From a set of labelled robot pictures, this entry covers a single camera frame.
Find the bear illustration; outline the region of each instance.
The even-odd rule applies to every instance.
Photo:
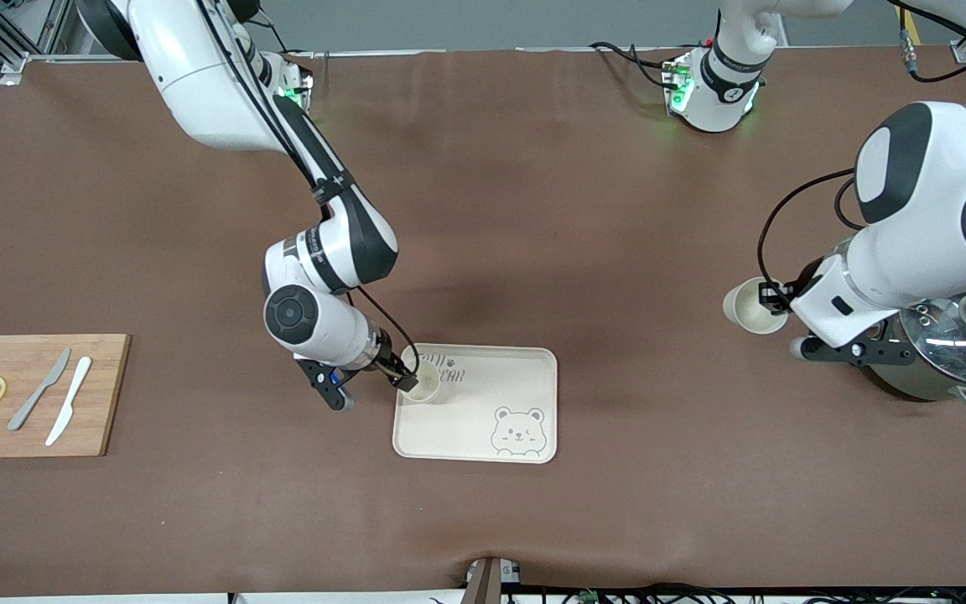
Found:
[[[491,435],[491,444],[499,456],[539,456],[547,448],[541,409],[514,413],[509,408],[498,408],[494,418],[498,424]]]

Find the pot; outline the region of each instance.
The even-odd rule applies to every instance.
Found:
[[[908,341],[919,358],[909,366],[870,366],[890,386],[915,398],[959,398],[966,404],[966,292],[927,299],[889,322],[891,340]]]

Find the gray knife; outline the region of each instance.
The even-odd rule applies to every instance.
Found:
[[[43,383],[40,383],[39,387],[35,389],[35,393],[32,393],[22,408],[17,409],[17,413],[14,414],[10,420],[10,424],[7,425],[8,430],[11,432],[20,430],[20,427],[24,425],[24,421],[28,419],[28,415],[32,413],[32,409],[35,408],[35,403],[39,401],[39,397],[42,397],[44,390],[53,385],[53,383],[58,382],[58,378],[61,378],[62,372],[65,371],[65,364],[69,362],[70,349],[66,348],[62,351],[62,356],[58,357],[58,362],[55,363],[55,366],[50,368],[50,373],[47,374],[47,377],[43,378]]]

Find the knife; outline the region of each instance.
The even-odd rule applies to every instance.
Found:
[[[58,357],[58,362],[55,363],[55,366],[50,368],[50,373],[47,374],[47,377],[43,378],[43,383],[39,384],[39,387],[35,389],[35,393],[32,393],[31,397],[28,398],[28,402],[24,403],[24,406],[17,410],[17,413],[10,419],[10,424],[7,425],[8,430],[11,432],[20,430],[20,427],[24,425],[24,421],[28,419],[28,415],[32,413],[32,408],[34,408],[35,403],[39,401],[39,397],[42,397],[43,391],[53,385],[53,383],[58,382],[58,378],[61,378],[62,372],[65,371],[65,364],[69,360],[70,349],[66,348],[62,351],[62,356]]]
[[[85,375],[88,375],[88,367],[91,367],[91,357],[80,357],[80,360],[77,361],[76,371],[73,371],[73,383],[70,383],[70,391],[65,395],[62,410],[58,412],[58,419],[55,420],[55,427],[50,429],[50,435],[47,436],[47,442],[44,445],[48,447],[53,445],[55,440],[62,436],[62,432],[65,431],[66,425],[69,425],[70,419],[73,419],[73,398],[76,398],[77,390],[81,389],[81,382],[84,382]]]

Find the table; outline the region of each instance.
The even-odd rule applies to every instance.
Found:
[[[372,293],[418,341],[555,352],[556,458],[399,458],[378,376],[330,412],[261,321],[264,249],[318,219],[291,162],[192,142],[141,65],[33,64],[0,91],[0,334],[133,344],[105,458],[0,460],[0,596],[440,588],[482,555],[572,586],[966,585],[965,406],[720,308],[782,195],[966,77],[779,50],[746,122],[704,134],[612,55],[314,68],[402,245]],[[833,192],[782,213],[775,275],[844,237]]]

